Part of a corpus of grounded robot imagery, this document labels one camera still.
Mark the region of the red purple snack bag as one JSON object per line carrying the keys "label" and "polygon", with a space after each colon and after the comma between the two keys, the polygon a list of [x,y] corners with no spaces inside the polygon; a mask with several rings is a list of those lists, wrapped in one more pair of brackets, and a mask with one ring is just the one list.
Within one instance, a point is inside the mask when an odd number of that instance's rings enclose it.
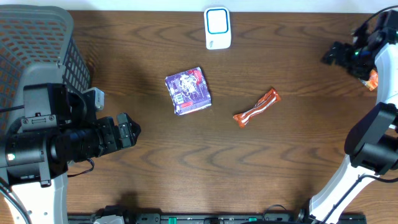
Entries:
{"label": "red purple snack bag", "polygon": [[167,76],[165,86],[178,116],[211,106],[211,95],[200,67]]}

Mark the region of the orange white snack packet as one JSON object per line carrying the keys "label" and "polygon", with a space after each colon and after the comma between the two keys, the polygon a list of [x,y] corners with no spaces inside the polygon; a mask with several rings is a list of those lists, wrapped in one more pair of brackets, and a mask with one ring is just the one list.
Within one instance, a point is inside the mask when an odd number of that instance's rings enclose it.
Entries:
{"label": "orange white snack packet", "polygon": [[368,80],[361,80],[361,83],[369,90],[373,91],[378,87],[378,73],[375,69],[371,70]]}

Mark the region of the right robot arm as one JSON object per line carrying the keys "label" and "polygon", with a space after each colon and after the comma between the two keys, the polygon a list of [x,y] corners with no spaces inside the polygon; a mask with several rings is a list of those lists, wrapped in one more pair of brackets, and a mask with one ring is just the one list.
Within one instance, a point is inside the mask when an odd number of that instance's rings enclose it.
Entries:
{"label": "right robot arm", "polygon": [[345,156],[326,186],[314,195],[299,223],[338,223],[344,209],[368,184],[385,182],[383,175],[397,169],[397,138],[387,135],[397,129],[397,6],[374,13],[372,32],[364,21],[352,34],[353,43],[335,42],[323,56],[325,64],[336,64],[361,80],[371,71],[378,74],[375,107],[350,130]]}

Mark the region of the brown orange snack packet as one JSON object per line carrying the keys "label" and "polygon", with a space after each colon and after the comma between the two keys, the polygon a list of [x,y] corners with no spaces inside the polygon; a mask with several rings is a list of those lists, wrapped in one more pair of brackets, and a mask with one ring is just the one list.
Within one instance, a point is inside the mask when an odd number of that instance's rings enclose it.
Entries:
{"label": "brown orange snack packet", "polygon": [[233,116],[233,119],[238,123],[238,126],[240,128],[244,128],[253,117],[261,114],[274,103],[277,103],[280,100],[281,97],[279,96],[278,92],[274,88],[271,88],[263,97],[261,97],[257,101],[253,108],[246,112],[235,114]]}

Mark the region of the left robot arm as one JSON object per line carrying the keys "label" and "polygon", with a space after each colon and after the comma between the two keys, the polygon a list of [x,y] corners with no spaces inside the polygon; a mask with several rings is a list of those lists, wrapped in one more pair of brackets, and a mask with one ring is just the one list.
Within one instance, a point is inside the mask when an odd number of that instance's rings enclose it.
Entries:
{"label": "left robot arm", "polygon": [[97,118],[97,88],[27,85],[24,115],[1,138],[1,193],[15,223],[68,223],[69,162],[93,162],[133,147],[141,127],[128,114]]}

